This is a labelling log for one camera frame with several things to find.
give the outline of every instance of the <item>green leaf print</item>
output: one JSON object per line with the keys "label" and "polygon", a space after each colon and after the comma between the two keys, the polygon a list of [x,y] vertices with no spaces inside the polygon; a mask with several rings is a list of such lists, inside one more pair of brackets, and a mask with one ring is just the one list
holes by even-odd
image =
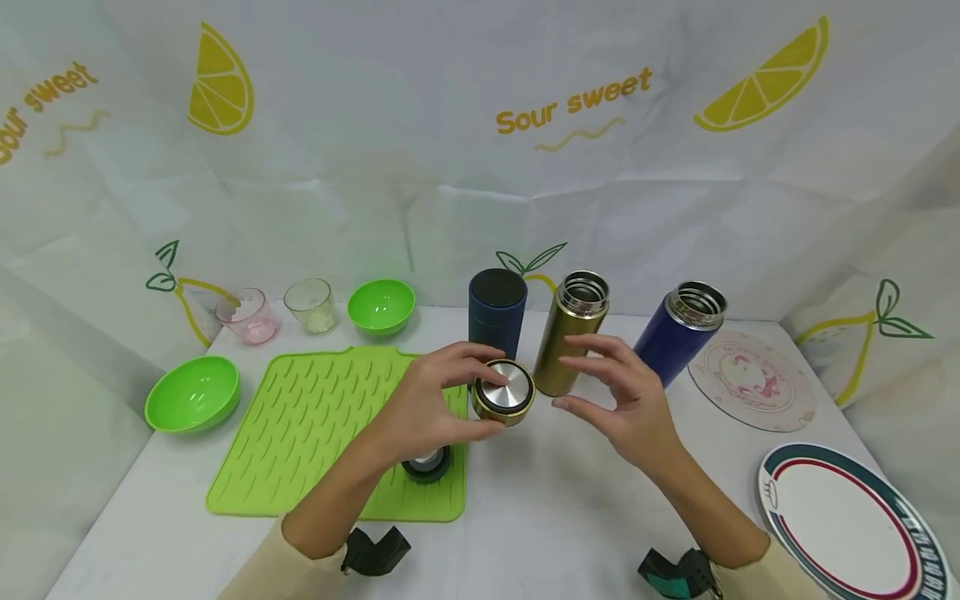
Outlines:
{"label": "green leaf print", "polygon": [[526,275],[527,270],[524,269],[523,263],[514,258],[514,256],[509,252],[498,250],[496,251],[496,257],[500,259],[500,264],[503,265],[504,269],[513,271],[520,276]]}
{"label": "green leaf print", "polygon": [[160,250],[156,251],[156,257],[163,263],[163,266],[170,270],[174,266],[174,260],[177,258],[177,247],[180,246],[180,240],[167,242]]}
{"label": "green leaf print", "polygon": [[556,256],[557,252],[563,250],[564,246],[566,246],[566,242],[563,242],[562,244],[557,244],[553,248],[550,248],[541,252],[540,254],[537,255],[536,258],[530,261],[530,264],[527,265],[527,268],[524,271],[526,271],[527,273],[530,273],[531,271],[535,271],[536,269],[539,269],[546,263],[550,262],[550,259]]}
{"label": "green leaf print", "polygon": [[147,279],[147,289],[155,292],[173,292],[177,289],[177,281],[169,273],[154,273]]}
{"label": "green leaf print", "polygon": [[883,279],[876,290],[874,302],[877,319],[883,322],[894,312],[898,302],[900,302],[900,287],[893,279]]}
{"label": "green leaf print", "polygon": [[909,338],[914,340],[933,339],[932,335],[900,317],[887,317],[879,323],[880,335],[887,338]]}

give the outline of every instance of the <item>lemon slice print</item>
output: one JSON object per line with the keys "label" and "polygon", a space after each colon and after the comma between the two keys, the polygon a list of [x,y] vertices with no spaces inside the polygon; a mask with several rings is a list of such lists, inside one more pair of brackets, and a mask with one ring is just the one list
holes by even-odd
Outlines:
{"label": "lemon slice print", "polygon": [[856,394],[870,356],[874,329],[885,338],[933,339],[906,319],[894,316],[899,302],[900,287],[892,279],[883,279],[876,291],[874,310],[817,323],[797,337],[804,358],[839,406],[845,406]]}
{"label": "lemon slice print", "polygon": [[711,132],[729,132],[759,121],[797,95],[827,51],[829,21],[817,24],[783,46],[753,75],[737,82],[693,120]]}
{"label": "lemon slice print", "polygon": [[190,92],[187,119],[217,135],[233,135],[253,115],[253,86],[233,48],[212,27],[201,22],[197,76]]}

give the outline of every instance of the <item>gold thermos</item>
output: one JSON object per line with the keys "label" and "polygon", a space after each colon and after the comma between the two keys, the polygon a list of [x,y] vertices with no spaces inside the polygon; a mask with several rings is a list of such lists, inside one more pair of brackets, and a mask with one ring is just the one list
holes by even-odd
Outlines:
{"label": "gold thermos", "polygon": [[546,320],[540,354],[534,368],[537,389],[545,396],[564,396],[573,389],[577,372],[561,364],[561,356],[586,356],[585,348],[574,348],[564,336],[596,333],[610,310],[610,287],[596,273],[574,271],[557,286]]}
{"label": "gold thermos", "polygon": [[507,385],[474,379],[470,393],[473,412],[480,419],[498,420],[512,427],[523,420],[534,403],[534,380],[526,369],[507,358],[496,358],[487,366],[506,377]]}

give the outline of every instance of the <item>round placemat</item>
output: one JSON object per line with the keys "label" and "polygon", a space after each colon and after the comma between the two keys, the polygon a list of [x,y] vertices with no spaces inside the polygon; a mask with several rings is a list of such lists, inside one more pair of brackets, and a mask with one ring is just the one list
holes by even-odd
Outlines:
{"label": "round placemat", "polygon": [[688,368],[704,396],[757,429],[797,431],[817,410],[813,388],[800,368],[740,331],[718,331]]}

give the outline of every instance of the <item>beige sleeve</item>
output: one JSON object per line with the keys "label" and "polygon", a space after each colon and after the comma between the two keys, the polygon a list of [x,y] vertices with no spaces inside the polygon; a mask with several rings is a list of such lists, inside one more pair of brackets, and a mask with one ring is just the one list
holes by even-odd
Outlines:
{"label": "beige sleeve", "polygon": [[759,561],[728,569],[713,566],[726,600],[821,600],[826,593],[776,540]]}
{"label": "beige sleeve", "polygon": [[219,600],[332,600],[345,575],[340,565],[347,555],[344,544],[337,553],[311,561],[287,543],[280,531],[283,516],[247,563],[220,592]]}

